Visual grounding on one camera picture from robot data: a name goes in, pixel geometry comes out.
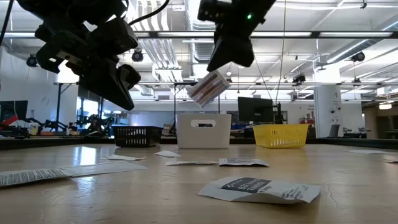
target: dome camera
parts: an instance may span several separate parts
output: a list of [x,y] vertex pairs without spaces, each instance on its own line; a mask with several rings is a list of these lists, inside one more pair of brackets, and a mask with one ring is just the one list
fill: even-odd
[[142,49],[134,49],[131,59],[133,62],[141,62],[144,59],[144,56],[142,55]]

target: white paper card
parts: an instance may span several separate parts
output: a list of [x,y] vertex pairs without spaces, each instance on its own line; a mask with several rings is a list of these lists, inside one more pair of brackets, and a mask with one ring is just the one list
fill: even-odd
[[266,166],[269,164],[260,159],[224,158],[218,159],[219,166]]
[[60,169],[15,170],[0,172],[0,187],[25,184],[40,180],[69,177]]
[[178,166],[178,165],[213,165],[217,164],[216,161],[167,161],[167,166]]
[[395,154],[394,152],[384,152],[378,150],[350,150],[346,152],[361,153],[361,154]]
[[156,152],[154,155],[164,156],[164,157],[181,157],[180,155],[178,155],[175,152],[170,152],[170,151],[166,151],[166,150]]
[[81,177],[85,175],[95,175],[95,174],[110,174],[115,172],[125,172],[125,171],[142,170],[142,169],[148,169],[148,168],[126,161],[105,162],[94,165],[61,168],[61,170],[63,170],[67,174],[70,174],[72,177]]
[[225,177],[207,184],[198,194],[229,202],[310,203],[320,186],[251,177]]
[[112,156],[105,156],[104,159],[109,159],[109,160],[124,160],[124,161],[139,161],[139,160],[145,159],[145,157],[136,158],[136,157],[130,157],[130,156],[112,155]]

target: robotic arm in background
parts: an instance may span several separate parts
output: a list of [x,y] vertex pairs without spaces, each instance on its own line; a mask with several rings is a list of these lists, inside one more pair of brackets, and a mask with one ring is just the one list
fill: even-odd
[[[58,66],[66,60],[66,66],[80,76],[79,85],[126,110],[134,108],[129,90],[141,77],[130,65],[117,68],[117,55],[138,46],[131,25],[160,12],[169,0],[156,11],[128,24],[124,20],[128,0],[17,1],[23,9],[43,20],[35,32],[46,43],[36,54],[43,69],[59,73]],[[209,72],[229,62],[251,66],[254,53],[250,36],[258,24],[266,21],[264,17],[275,2],[201,0],[198,19],[217,25]],[[90,31],[85,21],[97,28]]]

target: wooden table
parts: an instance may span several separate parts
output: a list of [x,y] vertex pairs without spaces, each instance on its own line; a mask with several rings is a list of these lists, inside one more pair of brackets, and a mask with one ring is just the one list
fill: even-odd
[[[39,169],[102,162],[116,154],[146,157],[147,170],[60,179],[0,189],[0,223],[397,223],[398,165],[392,155],[345,152],[354,147],[307,145],[305,149],[231,146],[179,150],[179,160],[255,157],[271,167],[166,167],[177,151],[168,145],[118,149],[114,145],[60,146],[0,151],[0,170]],[[312,203],[272,205],[225,202],[197,195],[226,176],[258,177],[321,185]]]

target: yellow plastic basket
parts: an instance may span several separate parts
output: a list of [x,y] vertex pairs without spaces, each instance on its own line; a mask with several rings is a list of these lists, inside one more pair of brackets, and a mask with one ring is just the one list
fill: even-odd
[[304,147],[307,124],[264,124],[253,127],[258,146],[268,148]]

